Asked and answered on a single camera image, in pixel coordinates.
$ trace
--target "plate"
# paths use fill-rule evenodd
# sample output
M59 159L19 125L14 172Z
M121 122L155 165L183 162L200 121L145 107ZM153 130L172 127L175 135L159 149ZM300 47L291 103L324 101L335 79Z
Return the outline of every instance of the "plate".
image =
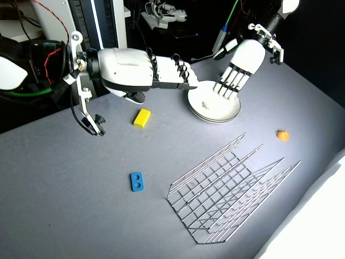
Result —
M188 102L192 112L199 118L212 123L232 120L240 110L240 101L236 96L226 99L213 91L214 81L201 81L198 88L188 91Z

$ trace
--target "metal wire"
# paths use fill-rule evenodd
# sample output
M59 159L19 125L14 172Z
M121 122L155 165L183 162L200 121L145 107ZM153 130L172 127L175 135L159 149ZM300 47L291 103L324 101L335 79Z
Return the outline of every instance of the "metal wire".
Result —
M300 164L268 177L284 158L251 172L234 154L245 134L170 185L167 200L199 244L227 241Z

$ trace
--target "orange object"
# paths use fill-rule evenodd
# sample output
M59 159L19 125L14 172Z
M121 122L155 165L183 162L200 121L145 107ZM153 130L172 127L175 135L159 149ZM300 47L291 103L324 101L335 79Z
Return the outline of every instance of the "orange object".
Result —
M284 142L287 142L290 139L290 135L287 131L277 131L277 137Z

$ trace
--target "wire rack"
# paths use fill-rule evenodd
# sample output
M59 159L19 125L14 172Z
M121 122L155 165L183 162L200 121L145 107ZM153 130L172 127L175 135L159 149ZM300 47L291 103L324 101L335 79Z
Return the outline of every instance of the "wire rack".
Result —
M251 172L234 149L242 134L170 185L167 200L198 244L227 241L298 167L268 178L284 158Z

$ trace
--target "red wire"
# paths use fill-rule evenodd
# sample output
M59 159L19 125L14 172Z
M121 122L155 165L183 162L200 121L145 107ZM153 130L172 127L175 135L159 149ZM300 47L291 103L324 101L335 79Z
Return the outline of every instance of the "red wire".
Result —
M33 2L39 4L40 6L42 6L45 10L47 10L48 12L50 12L52 15L55 16L55 18L57 20L59 20L59 22L62 24L62 26L64 27L66 33L67 33L67 43L66 43L66 46L68 45L69 41L70 41L70 35L68 33L68 30L67 30L67 27L65 26L64 22L51 10L49 9L48 7L44 6L43 4L41 4L39 1L37 0L32 0ZM57 52L61 51L62 48L58 48L52 52L50 52L47 56L47 58L45 59L44 61L44 69L45 69L45 77L48 79L48 82L50 85L52 85L52 82L50 81L49 79L49 75L48 75L48 69L47 69L47 64L48 64L48 61L49 61L49 58L52 56L52 55L55 55Z
M237 19L238 19L238 17L239 17L239 14L241 13L241 11L242 11L242 6L241 6L241 8L239 9L238 14L237 14L237 17L236 17L235 21L233 22L233 24L232 24L232 26L231 26L231 28L230 28L229 31L231 31L232 28L234 27L234 25L236 24Z

